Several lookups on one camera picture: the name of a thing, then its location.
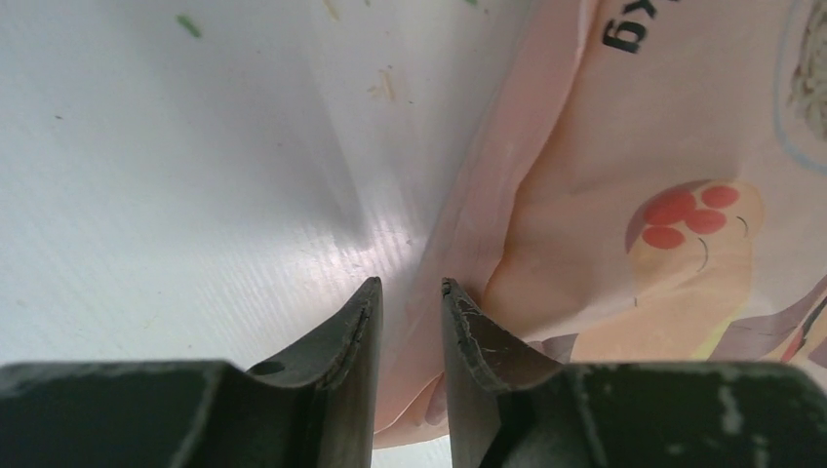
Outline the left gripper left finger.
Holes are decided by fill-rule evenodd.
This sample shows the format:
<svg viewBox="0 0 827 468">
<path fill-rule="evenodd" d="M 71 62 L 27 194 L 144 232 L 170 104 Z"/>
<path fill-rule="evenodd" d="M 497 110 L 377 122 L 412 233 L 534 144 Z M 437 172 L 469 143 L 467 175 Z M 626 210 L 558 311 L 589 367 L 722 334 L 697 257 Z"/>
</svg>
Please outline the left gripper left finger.
<svg viewBox="0 0 827 468">
<path fill-rule="evenodd" d="M 382 284 L 247 370 L 224 361 L 1 370 L 5 467 L 367 467 Z"/>
</svg>

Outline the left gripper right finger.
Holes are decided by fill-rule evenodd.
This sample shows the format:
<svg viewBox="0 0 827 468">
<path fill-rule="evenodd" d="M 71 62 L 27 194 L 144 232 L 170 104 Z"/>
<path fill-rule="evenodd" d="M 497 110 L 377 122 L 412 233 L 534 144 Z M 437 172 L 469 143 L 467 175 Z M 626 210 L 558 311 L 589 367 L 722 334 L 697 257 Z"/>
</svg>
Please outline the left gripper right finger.
<svg viewBox="0 0 827 468">
<path fill-rule="evenodd" d="M 776 363 L 562 364 L 442 283 L 456 467 L 822 467 L 826 396 Z"/>
</svg>

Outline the pink cat litter bag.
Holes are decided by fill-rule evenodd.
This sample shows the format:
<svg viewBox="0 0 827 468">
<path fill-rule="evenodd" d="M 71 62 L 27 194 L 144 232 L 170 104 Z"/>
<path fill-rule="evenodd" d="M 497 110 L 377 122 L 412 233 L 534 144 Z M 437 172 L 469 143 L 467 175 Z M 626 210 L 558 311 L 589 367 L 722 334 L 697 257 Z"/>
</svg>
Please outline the pink cat litter bag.
<svg viewBox="0 0 827 468">
<path fill-rule="evenodd" d="M 541 1 L 428 242 L 374 446 L 449 431 L 441 281 L 562 362 L 826 379 L 826 5 Z"/>
</svg>

